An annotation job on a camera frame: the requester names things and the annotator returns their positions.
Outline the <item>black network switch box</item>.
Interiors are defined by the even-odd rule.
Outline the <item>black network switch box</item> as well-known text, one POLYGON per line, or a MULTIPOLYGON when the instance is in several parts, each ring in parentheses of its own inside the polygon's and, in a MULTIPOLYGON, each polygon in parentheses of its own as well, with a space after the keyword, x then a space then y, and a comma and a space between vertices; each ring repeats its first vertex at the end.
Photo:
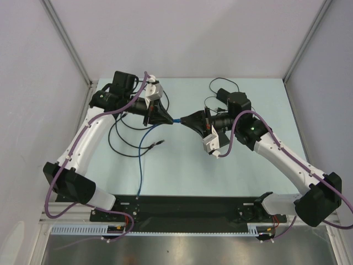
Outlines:
POLYGON ((227 146, 230 142, 228 136, 223 131, 218 131, 217 134, 218 134, 219 146, 220 147, 227 146))

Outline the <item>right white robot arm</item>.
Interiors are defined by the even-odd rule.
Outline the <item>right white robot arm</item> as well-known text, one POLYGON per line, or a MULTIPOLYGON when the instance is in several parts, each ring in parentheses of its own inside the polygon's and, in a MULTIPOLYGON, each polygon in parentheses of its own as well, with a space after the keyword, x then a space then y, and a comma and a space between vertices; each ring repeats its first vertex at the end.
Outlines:
POLYGON ((267 192, 258 198, 255 218, 268 221, 273 215, 294 215, 305 224, 316 227, 341 205, 342 180, 334 172, 326 174, 297 156, 280 141, 243 92, 229 93, 221 89, 216 97, 227 111, 211 115, 210 109, 182 117, 182 125, 202 137, 204 150, 216 158, 228 156, 220 148, 230 150, 237 139, 248 149, 267 159, 297 188, 297 194, 267 192))

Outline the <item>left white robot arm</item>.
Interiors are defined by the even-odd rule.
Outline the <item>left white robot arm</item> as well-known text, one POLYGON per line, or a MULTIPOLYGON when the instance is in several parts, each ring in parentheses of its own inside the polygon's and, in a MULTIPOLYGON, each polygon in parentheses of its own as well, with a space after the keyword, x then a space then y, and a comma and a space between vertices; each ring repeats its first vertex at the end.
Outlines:
POLYGON ((121 216, 121 206, 114 195, 99 188, 85 177, 92 155, 106 131, 123 112, 140 115, 144 125, 172 124, 161 99, 163 87, 154 75, 144 74, 143 80, 133 74, 116 71, 113 80, 96 91, 85 120, 65 152, 55 163, 47 162, 43 172, 50 185, 45 210, 49 209, 52 192, 75 203, 102 209, 110 221, 121 216))

